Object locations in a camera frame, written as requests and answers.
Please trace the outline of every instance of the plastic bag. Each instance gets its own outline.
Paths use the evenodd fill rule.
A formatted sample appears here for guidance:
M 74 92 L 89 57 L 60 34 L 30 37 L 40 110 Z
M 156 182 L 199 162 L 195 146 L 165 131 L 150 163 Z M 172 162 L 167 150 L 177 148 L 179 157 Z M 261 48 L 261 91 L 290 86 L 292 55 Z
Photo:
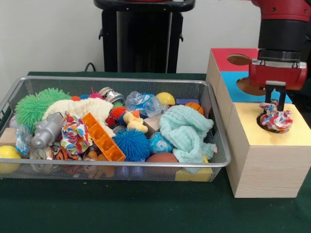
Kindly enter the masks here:
M 32 134 L 28 126 L 19 125 L 16 130 L 16 149 L 24 158 L 29 158 L 29 144 Z
M 141 94 L 133 91 L 125 101 L 127 110 L 139 112 L 146 117 L 154 117 L 162 112 L 162 104 L 154 95 Z

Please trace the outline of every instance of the orange basketball toy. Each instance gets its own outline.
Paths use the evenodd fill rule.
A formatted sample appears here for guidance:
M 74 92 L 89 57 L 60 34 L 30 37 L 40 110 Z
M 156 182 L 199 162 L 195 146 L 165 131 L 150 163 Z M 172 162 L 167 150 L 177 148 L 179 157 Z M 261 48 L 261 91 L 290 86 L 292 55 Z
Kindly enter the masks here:
M 202 115 L 204 115 L 204 109 L 198 103 L 190 102 L 190 103 L 186 103 L 185 106 L 193 108 L 194 110 L 196 110 L 199 113 L 201 113 Z

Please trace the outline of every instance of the wire mesh basket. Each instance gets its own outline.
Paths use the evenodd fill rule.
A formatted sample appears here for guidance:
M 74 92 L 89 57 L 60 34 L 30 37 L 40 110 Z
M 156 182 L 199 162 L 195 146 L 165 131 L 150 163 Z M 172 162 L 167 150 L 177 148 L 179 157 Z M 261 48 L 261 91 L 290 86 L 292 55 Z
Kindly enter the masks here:
M 230 163 L 231 156 L 216 99 L 212 87 L 203 81 L 27 76 L 15 82 L 0 104 L 0 133 L 8 127 L 9 119 L 23 97 L 52 87 L 79 96 L 89 93 L 91 86 L 95 90 L 109 86 L 124 96 L 132 91 L 151 94 L 169 92 L 176 99 L 198 99 L 205 117 L 215 122 L 205 142 L 215 143 L 218 152 L 209 163 L 0 159 L 0 171 L 1 166 L 18 167 L 10 174 L 0 174 L 1 178 L 211 182 L 220 169 Z

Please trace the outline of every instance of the cable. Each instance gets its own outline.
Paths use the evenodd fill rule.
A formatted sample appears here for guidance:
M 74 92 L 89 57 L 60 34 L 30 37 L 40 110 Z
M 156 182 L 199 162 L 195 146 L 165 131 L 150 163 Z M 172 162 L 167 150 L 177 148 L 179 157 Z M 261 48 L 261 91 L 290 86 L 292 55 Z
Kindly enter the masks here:
M 89 63 L 87 64 L 87 66 L 86 66 L 86 68 L 85 68 L 84 72 L 87 72 L 87 69 L 88 69 L 88 67 L 89 67 L 89 66 L 92 66 L 93 71 L 94 71 L 94 72 L 96 72 L 95 66 L 94 66 L 94 64 L 93 64 L 93 63 L 91 63 L 91 62 L 89 62 Z

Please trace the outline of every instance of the orange lego brick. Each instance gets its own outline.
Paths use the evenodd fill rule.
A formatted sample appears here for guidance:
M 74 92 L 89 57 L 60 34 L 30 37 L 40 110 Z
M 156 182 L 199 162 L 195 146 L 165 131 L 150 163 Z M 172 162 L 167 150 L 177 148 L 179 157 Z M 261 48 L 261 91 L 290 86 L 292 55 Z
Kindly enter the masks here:
M 82 118 L 88 127 L 88 133 L 108 161 L 124 161 L 126 156 L 108 136 L 91 113 Z

